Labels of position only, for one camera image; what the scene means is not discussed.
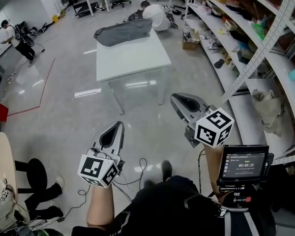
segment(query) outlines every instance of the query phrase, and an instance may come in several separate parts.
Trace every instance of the display screen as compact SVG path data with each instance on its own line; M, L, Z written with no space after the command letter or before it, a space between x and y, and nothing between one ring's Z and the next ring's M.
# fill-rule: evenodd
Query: display screen
M262 173L265 153L227 154L223 177L258 177Z

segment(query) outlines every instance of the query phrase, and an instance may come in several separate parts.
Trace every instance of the red line on floor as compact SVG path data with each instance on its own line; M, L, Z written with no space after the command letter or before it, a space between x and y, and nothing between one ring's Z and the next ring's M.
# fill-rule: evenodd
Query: red line on floor
M45 86L46 86L46 84L47 84L47 80L48 80L48 78L49 78L49 74L50 74L51 68L52 68L53 65L54 65L55 59L56 59L56 57L54 58L54 60L53 60L53 62L52 62L52 64L51 64L51 66L50 66L50 68L49 68L49 72L48 72L47 77L46 77L46 80L45 80L44 88L43 88L43 91L42 91L41 96L40 96L39 106L36 106L36 107L30 108L30 109L26 109L26 110L23 110L23 111L19 111L19 112L15 112L15 113L9 114L9 115L7 115L8 117L9 117L9 116L13 116L13 115L17 115L17 114L20 114L20 113L25 113L25 112L28 112L28 111L34 110L34 109L36 109L36 108L40 108L40 104L41 104L41 101L42 101L42 99L43 99L43 95L44 95L44 91L45 91Z

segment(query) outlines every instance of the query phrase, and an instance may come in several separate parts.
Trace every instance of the gray cloth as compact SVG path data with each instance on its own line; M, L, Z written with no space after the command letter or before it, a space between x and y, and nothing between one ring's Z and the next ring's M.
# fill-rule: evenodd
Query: gray cloth
M13 201L13 194L9 190L7 191L7 197L4 202L0 204L0 231L5 232L9 229L18 227L17 220L14 217L14 213L18 211L23 217L23 223L28 225L30 223L30 215L27 210Z
M281 137L283 101L272 90L270 92L254 90L252 96L253 105L261 117L264 130Z
M104 46L114 46L125 41L148 37L152 19L139 19L98 29L94 38Z

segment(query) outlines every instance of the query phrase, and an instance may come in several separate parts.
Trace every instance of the white t-shirt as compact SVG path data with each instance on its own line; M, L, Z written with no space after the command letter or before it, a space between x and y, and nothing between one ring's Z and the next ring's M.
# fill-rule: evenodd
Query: white t-shirt
M6 34L6 39L9 39L10 37L12 37L11 44L13 45L13 47L17 47L20 44L20 41L15 38L15 31L11 25L9 25L5 29L5 34Z
M163 8L158 4L151 4L146 7L143 12L143 18L152 19L152 27L155 31L167 30L171 26Z

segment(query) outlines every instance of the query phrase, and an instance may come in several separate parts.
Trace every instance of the white shoe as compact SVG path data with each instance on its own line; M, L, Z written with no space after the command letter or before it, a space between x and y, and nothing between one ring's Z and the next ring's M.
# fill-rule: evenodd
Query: white shoe
M61 190L62 190L63 187L64 187L64 179L63 179L63 177L62 176L56 177L56 183L60 185Z

